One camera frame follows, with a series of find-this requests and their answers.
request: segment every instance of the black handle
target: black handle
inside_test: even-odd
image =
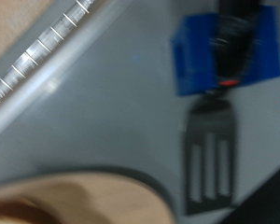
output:
[[[237,85],[249,65],[259,21],[260,0],[219,0],[215,41],[217,79],[222,86]]]

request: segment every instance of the wooden board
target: wooden board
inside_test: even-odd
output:
[[[53,0],[0,0],[0,57]]]
[[[122,175],[51,175],[0,188],[0,200],[18,197],[44,204],[67,224],[175,223],[156,191]]]

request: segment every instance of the gray countertop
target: gray countertop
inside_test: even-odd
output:
[[[197,96],[175,95],[170,48],[182,16],[209,1],[137,0],[0,135],[0,183],[80,167],[146,173],[169,192],[178,223],[215,223],[230,209],[184,217],[182,126]],[[280,1],[267,1],[278,6]],[[231,94],[238,117],[236,201],[280,167],[280,78]]]

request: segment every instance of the slotted spatula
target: slotted spatula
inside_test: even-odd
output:
[[[220,0],[214,55],[219,88],[206,93],[189,112],[185,133],[187,215],[232,203],[236,125],[228,89],[240,83],[249,66],[259,0]]]

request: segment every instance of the spatula slot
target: spatula slot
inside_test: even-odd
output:
[[[228,142],[219,140],[218,142],[218,170],[219,170],[219,194],[229,196],[230,193],[230,160]]]
[[[215,187],[215,152],[216,139],[213,133],[207,133],[205,136],[205,197],[209,199],[216,198]]]
[[[202,201],[202,147],[194,145],[192,146],[190,155],[190,186],[189,196],[190,198],[200,203]]]

